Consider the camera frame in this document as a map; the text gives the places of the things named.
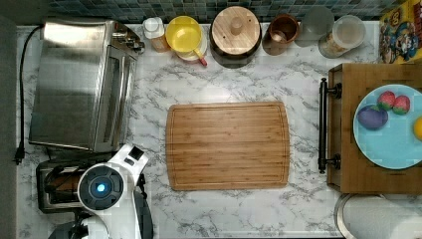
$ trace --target white marble surface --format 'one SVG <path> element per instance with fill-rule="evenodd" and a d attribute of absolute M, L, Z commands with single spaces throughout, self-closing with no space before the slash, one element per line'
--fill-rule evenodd
<path fill-rule="evenodd" d="M 130 27 L 140 32 L 139 26 Z M 31 29 L 18 29 L 18 53 Z M 145 149 L 150 159 L 144 173 L 155 238 L 339 236 L 332 216 L 339 194 L 326 186 L 325 175 L 317 170 L 318 83 L 340 63 L 375 62 L 376 24 L 368 22 L 366 29 L 364 43 L 335 60 L 324 58 L 316 45 L 299 48 L 292 44 L 277 57 L 268 56 L 260 47 L 253 62 L 236 70 L 221 67 L 209 52 L 207 68 L 186 64 L 171 52 L 154 53 L 145 41 L 146 51 L 137 62 L 128 141 Z M 40 53 L 40 41 L 34 38 L 24 71 L 26 138 Z M 165 163 L 165 124 L 170 106 L 266 101 L 282 101 L 287 109 L 291 165 L 286 187 L 170 188 Z M 38 209 L 35 169 L 48 157 L 42 147 L 26 144 L 26 151 L 17 178 L 18 237 L 47 238 L 55 225 L 71 221 L 73 214 L 46 215 Z"/>

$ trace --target purple plum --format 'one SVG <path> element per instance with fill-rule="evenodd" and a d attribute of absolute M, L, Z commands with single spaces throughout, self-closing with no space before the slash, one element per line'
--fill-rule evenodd
<path fill-rule="evenodd" d="M 388 121 L 388 112 L 376 105 L 369 105 L 357 113 L 357 120 L 367 129 L 379 129 Z"/>

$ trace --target wooden box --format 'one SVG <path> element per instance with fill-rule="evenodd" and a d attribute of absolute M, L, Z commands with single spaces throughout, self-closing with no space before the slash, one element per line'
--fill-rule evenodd
<path fill-rule="evenodd" d="M 374 164 L 357 146 L 352 127 L 357 106 L 376 88 L 401 84 L 422 92 L 422 67 L 342 64 L 329 71 L 328 87 L 337 83 L 342 83 L 341 99 L 328 95 L 327 158 L 339 153 L 341 163 L 340 169 L 327 166 L 328 185 L 342 193 L 422 194 L 422 163 L 401 170 Z"/>

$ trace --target blue plate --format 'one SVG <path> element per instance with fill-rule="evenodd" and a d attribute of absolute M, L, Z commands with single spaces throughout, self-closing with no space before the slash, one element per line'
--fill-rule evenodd
<path fill-rule="evenodd" d="M 357 120 L 357 113 L 367 105 L 376 105 L 378 97 L 385 91 L 393 92 L 396 97 L 408 97 L 410 111 L 400 116 L 390 110 L 388 122 L 382 128 L 365 128 Z M 422 160 L 422 141 L 413 133 L 413 124 L 419 117 L 422 117 L 422 95 L 418 91 L 402 85 L 377 88 L 357 107 L 353 119 L 354 139 L 363 154 L 379 166 L 389 169 L 413 166 Z"/>

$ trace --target jar lid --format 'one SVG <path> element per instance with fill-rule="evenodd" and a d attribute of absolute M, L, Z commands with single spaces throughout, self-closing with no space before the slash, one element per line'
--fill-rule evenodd
<path fill-rule="evenodd" d="M 231 55 L 248 53 L 259 44 L 261 25 L 249 9 L 234 6 L 221 11 L 212 24 L 217 47 Z"/>
<path fill-rule="evenodd" d="M 164 25 L 162 24 L 161 18 L 148 18 L 143 21 L 143 34 L 147 39 L 164 35 Z"/>

